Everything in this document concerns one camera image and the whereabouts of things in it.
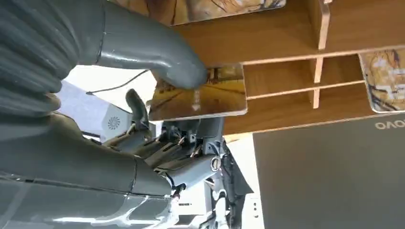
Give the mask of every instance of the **wooden shelf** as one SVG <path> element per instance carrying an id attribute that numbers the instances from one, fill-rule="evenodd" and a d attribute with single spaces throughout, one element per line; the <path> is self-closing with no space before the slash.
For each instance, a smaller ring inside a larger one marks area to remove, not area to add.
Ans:
<path id="1" fill-rule="evenodd" d="M 238 134 L 375 115 L 357 55 L 405 48 L 404 9 L 405 0 L 287 0 L 172 28 L 207 66 L 244 65 L 248 113 L 225 124 Z"/>
<path id="2" fill-rule="evenodd" d="M 284 8 L 174 26 L 208 65 L 317 53 L 303 0 Z"/>
<path id="3" fill-rule="evenodd" d="M 245 115 L 226 117 L 226 135 L 376 115 L 363 84 L 322 89 L 318 109 L 312 109 L 307 93 L 250 100 L 248 108 Z"/>
<path id="4" fill-rule="evenodd" d="M 325 52 L 352 54 L 405 44 L 404 0 L 337 0 Z"/>
<path id="5" fill-rule="evenodd" d="M 331 57 L 405 45 L 403 0 L 339 0 L 330 4 L 326 49 L 317 38 L 304 0 L 278 10 L 237 15 L 173 28 L 206 65 L 258 64 Z"/>
<path id="6" fill-rule="evenodd" d="M 248 99 L 293 94 L 363 83 L 357 55 L 325 58 L 320 83 L 315 83 L 310 60 L 245 66 Z"/>

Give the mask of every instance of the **robotic arm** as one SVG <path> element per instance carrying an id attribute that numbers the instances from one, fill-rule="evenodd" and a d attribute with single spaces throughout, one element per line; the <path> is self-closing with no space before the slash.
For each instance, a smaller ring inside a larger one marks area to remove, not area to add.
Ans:
<path id="1" fill-rule="evenodd" d="M 53 113 L 52 93 L 77 64 L 153 69 L 181 88 L 206 79 L 178 34 L 106 0 L 1 1 L 0 42 L 0 170 L 26 177 L 133 191 L 142 162 L 86 142 Z"/>
<path id="2" fill-rule="evenodd" d="M 0 1 L 0 228 L 33 219 L 150 224 L 167 206 L 176 174 L 169 180 L 139 156 L 84 139 L 55 112 L 53 93 L 77 64 L 152 69 L 180 88 L 206 80 L 178 34 L 106 0 Z M 144 117 L 134 92 L 127 100 L 134 119 Z"/>

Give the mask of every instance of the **card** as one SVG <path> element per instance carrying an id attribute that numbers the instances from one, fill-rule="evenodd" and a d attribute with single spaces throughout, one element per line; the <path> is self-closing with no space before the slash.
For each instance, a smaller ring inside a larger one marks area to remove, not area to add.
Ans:
<path id="1" fill-rule="evenodd" d="M 184 120 L 247 112 L 243 67 L 240 64 L 210 68 L 207 82 L 196 90 L 177 89 L 157 79 L 150 105 L 149 119 Z"/>
<path id="2" fill-rule="evenodd" d="M 371 108 L 405 111 L 405 49 L 359 54 Z"/>
<path id="3" fill-rule="evenodd" d="M 228 17 L 284 7 L 287 0 L 111 0 L 165 25 Z"/>

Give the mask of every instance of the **white surface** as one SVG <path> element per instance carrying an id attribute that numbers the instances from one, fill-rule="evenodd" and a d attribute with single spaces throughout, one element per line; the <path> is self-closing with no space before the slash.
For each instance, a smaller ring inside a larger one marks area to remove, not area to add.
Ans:
<path id="1" fill-rule="evenodd" d="M 62 89 L 56 94 L 61 100 L 58 112 L 75 120 L 82 131 L 103 135 L 101 126 L 110 103 L 96 96 L 89 96 L 85 91 L 62 81 Z"/>
<path id="2" fill-rule="evenodd" d="M 242 211 L 242 228 L 264 229 L 253 135 L 231 142 L 228 144 L 228 147 L 247 183 L 254 191 L 254 193 L 246 195 L 245 198 L 245 205 Z"/>
<path id="3" fill-rule="evenodd" d="M 143 69 L 131 70 L 107 68 L 94 65 L 78 65 L 71 70 L 65 80 L 85 90 L 86 92 L 98 91 L 101 89 L 119 86 L 129 81 L 142 71 Z M 142 101 L 146 103 L 146 101 L 152 99 L 155 87 L 155 78 L 151 72 L 146 72 L 124 87 L 112 91 L 94 93 L 94 95 L 128 112 L 131 112 L 131 109 L 128 107 L 127 102 L 125 101 L 125 94 L 127 91 L 131 88 L 135 89 Z"/>
<path id="4" fill-rule="evenodd" d="M 179 201 L 179 215 L 205 215 L 211 211 L 210 192 L 205 182 L 184 190 Z"/>
<path id="5" fill-rule="evenodd" d="M 131 121 L 132 114 L 123 112 L 116 106 L 108 106 L 106 116 L 101 123 L 104 133 L 102 142 L 126 132 L 131 126 Z"/>

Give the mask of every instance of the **black cable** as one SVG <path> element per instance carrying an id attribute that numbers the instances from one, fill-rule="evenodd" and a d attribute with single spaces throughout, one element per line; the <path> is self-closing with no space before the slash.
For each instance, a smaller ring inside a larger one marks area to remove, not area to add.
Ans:
<path id="1" fill-rule="evenodd" d="M 111 87 L 111 88 L 102 89 L 102 90 L 97 90 L 97 91 L 89 91 L 89 92 L 86 92 L 86 94 L 87 94 L 87 95 L 94 95 L 94 93 L 97 93 L 97 92 L 106 92 L 106 91 L 112 91 L 112 90 L 118 89 L 118 88 L 123 87 L 123 86 L 127 85 L 128 83 L 132 82 L 133 80 L 135 80 L 136 78 L 138 78 L 140 75 L 142 75 L 143 73 L 145 73 L 145 72 L 147 72 L 147 71 L 149 71 L 149 70 L 144 70 L 144 71 L 142 71 L 141 73 L 139 73 L 138 75 L 134 76 L 132 79 L 128 80 L 126 83 L 124 83 L 124 84 L 122 84 L 122 85 L 120 85 L 120 86 Z"/>

